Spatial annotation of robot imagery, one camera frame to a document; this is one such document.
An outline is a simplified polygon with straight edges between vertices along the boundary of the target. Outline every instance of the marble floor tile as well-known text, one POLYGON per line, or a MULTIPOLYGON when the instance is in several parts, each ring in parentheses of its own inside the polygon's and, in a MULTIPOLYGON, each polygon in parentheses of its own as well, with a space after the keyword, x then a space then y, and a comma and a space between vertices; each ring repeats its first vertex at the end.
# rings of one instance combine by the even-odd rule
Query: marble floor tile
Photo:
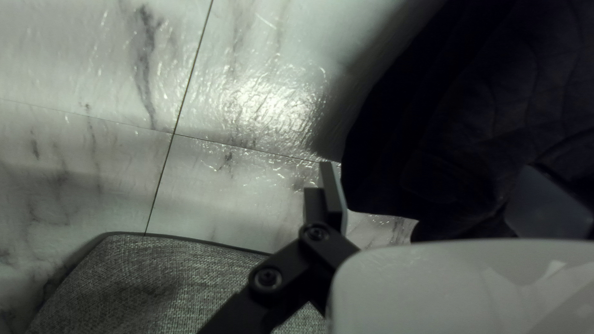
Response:
POLYGON ((145 231, 171 136, 0 100, 0 333, 89 240, 145 231))
MULTIPOLYGON (((318 173, 315 162, 175 135, 147 232, 274 253, 296 238, 318 173)), ((348 237, 362 248, 406 243, 408 229, 349 212, 348 237)))
POLYGON ((340 161, 373 84, 444 0, 217 0, 176 133, 340 161))
POLYGON ((173 132, 211 0, 0 0, 0 98, 173 132))

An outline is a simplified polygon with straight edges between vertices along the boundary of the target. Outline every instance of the metal arm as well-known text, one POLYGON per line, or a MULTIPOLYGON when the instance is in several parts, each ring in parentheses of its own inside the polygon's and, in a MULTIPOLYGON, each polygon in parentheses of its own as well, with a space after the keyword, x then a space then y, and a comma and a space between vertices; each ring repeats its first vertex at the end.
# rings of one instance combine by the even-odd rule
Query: metal arm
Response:
POLYGON ((325 315, 334 273, 359 248, 343 235, 347 211, 336 164, 321 162, 320 174, 324 188, 304 189, 298 239, 254 268, 248 285, 198 334, 268 334, 308 301, 325 315))

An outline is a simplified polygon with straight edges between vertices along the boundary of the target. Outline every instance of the dark fabric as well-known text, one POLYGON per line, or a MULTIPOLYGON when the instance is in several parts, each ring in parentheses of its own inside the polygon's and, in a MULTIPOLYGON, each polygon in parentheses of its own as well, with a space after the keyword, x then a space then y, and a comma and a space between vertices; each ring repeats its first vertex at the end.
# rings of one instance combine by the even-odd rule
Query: dark fabric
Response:
POLYGON ((594 172, 593 42, 592 0, 448 1, 349 133, 349 208, 419 219, 413 241, 514 236, 525 164, 594 172))

